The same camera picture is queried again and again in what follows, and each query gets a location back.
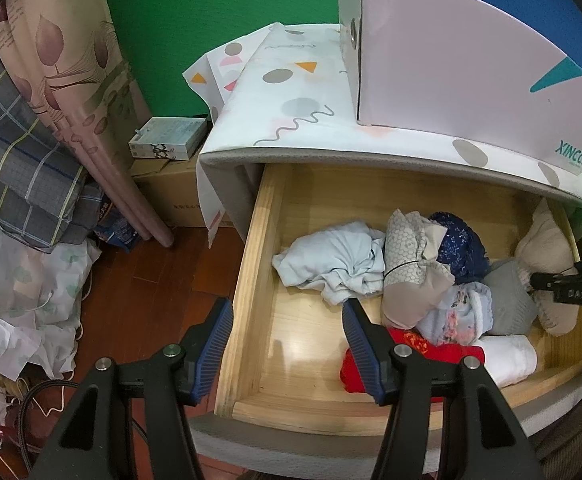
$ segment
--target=red cloth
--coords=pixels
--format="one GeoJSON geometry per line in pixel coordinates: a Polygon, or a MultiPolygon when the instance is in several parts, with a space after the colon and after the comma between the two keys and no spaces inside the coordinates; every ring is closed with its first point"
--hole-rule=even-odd
{"type": "MultiPolygon", "coordinates": [[[[479,346],[462,346],[458,344],[435,346],[415,332],[397,328],[389,328],[388,330],[396,344],[404,343],[420,352],[427,359],[458,364],[463,357],[472,355],[484,364],[484,350],[479,346]]],[[[342,369],[340,370],[340,380],[344,384],[344,389],[350,394],[363,394],[366,392],[364,390],[364,384],[362,383],[362,377],[360,377],[360,372],[357,371],[356,362],[353,359],[353,354],[351,354],[350,349],[347,349],[344,354],[344,361],[342,363],[342,369]]],[[[442,400],[441,397],[431,399],[432,402],[442,402],[442,400]]]]}

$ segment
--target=orange triangle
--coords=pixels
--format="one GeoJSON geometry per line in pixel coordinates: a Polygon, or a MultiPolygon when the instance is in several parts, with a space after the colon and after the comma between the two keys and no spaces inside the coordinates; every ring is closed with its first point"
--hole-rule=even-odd
{"type": "Polygon", "coordinates": [[[315,72],[315,67],[318,65],[318,63],[316,61],[304,61],[302,63],[295,63],[297,66],[299,66],[300,68],[303,68],[306,70],[306,72],[315,72]]]}
{"type": "Polygon", "coordinates": [[[196,72],[196,74],[191,78],[191,83],[206,83],[206,79],[204,79],[202,74],[196,72]]]}

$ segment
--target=curtain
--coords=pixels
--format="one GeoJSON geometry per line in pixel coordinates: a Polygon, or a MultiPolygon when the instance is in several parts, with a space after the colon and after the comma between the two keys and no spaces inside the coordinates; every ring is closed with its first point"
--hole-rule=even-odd
{"type": "Polygon", "coordinates": [[[69,146],[145,240],[173,234],[131,178],[128,141],[151,114],[106,0],[3,0],[0,59],[40,121],[69,146]]]}

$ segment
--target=teal triangle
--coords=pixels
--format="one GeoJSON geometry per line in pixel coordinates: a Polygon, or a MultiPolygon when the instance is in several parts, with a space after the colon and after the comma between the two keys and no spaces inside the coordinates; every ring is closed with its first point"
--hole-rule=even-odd
{"type": "Polygon", "coordinates": [[[581,75],[582,69],[576,65],[575,61],[567,56],[544,74],[537,83],[531,86],[531,93],[548,86],[557,85],[557,83],[561,83],[562,81],[580,77],[581,75]]]}

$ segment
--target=pink box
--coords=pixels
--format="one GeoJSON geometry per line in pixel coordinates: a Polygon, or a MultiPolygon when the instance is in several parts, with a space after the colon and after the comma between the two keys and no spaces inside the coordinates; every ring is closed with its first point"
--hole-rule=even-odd
{"type": "Polygon", "coordinates": [[[582,171],[582,69],[481,0],[339,0],[360,124],[486,142],[582,171]]]}

